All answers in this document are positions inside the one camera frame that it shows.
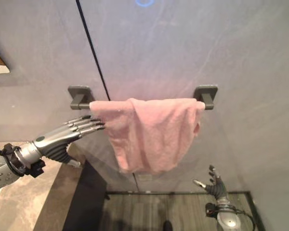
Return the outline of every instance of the gray floor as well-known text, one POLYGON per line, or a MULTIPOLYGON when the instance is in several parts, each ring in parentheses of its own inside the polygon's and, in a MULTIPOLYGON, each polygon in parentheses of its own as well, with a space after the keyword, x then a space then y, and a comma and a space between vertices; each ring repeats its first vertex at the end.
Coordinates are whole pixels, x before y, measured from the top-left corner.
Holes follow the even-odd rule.
MULTIPOLYGON (((230 200, 251 214, 244 194, 231 194, 230 200)), ((99 231, 161 231, 166 219, 172 222, 173 231, 215 231, 215 219, 205 215, 207 202, 214 203, 214 199, 203 194, 110 195, 99 231)), ((250 220, 239 216, 242 231, 251 231, 250 220)))

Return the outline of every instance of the towel bar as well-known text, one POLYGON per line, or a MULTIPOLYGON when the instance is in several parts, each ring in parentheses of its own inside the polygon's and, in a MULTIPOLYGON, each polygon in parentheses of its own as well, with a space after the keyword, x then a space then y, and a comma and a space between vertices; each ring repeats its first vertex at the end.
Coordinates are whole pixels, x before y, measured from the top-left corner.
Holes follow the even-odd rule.
MULTIPOLYGON (((205 103, 205 110, 212 110, 217 90, 217 86, 199 86, 195 89, 194 98, 205 103)), ((91 89, 86 86, 70 86, 68 92, 73 99, 70 104, 72 110, 89 109, 89 103, 95 100, 91 89)))

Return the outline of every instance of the towel bar bracket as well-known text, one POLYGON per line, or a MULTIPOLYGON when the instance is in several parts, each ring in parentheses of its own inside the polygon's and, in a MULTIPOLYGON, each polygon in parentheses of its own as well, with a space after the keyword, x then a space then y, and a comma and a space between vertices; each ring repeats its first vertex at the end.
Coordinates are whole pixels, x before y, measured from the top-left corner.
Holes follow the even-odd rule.
POLYGON ((68 92, 73 101, 70 104, 72 110, 89 109, 89 103, 94 101, 91 89, 85 86, 70 86, 68 92))
POLYGON ((194 98, 205 103, 205 110, 212 110, 214 108, 213 100, 217 90, 217 86, 213 85, 199 86, 195 89, 194 98))

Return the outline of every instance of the wall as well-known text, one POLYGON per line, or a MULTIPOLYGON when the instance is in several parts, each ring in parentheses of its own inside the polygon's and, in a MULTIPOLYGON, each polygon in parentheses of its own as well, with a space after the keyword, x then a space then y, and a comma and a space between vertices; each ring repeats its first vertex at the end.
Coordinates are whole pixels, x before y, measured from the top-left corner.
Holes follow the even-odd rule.
POLYGON ((251 190, 268 230, 289 230, 289 0, 80 2, 112 100, 219 86, 189 153, 137 176, 140 189, 196 191, 215 164, 229 190, 251 190))
POLYGON ((0 1, 0 141, 25 141, 79 116, 69 85, 107 100, 74 1, 0 1))

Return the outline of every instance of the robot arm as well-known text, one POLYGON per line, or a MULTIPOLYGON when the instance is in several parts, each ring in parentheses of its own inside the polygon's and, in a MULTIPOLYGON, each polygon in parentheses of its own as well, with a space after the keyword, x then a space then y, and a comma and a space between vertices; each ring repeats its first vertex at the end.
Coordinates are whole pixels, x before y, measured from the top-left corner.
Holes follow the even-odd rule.
POLYGON ((241 221, 237 215, 244 214, 251 219, 253 230, 255 230, 252 216, 246 214, 244 211, 236 209, 236 207, 230 203, 226 187, 215 167, 210 165, 209 170, 209 175, 212 177, 210 181, 213 185, 206 185, 198 180, 193 180, 194 184, 204 188, 208 194, 214 196, 216 199, 216 205, 212 203, 206 204, 207 217, 217 219, 217 230, 240 231, 241 221))
POLYGON ((0 188, 24 175, 37 177, 44 171, 42 156, 68 165, 80 167, 80 162, 69 156, 67 146, 83 136, 105 128, 105 124, 90 115, 65 122, 62 126, 27 142, 20 147, 6 144, 0 150, 0 188))

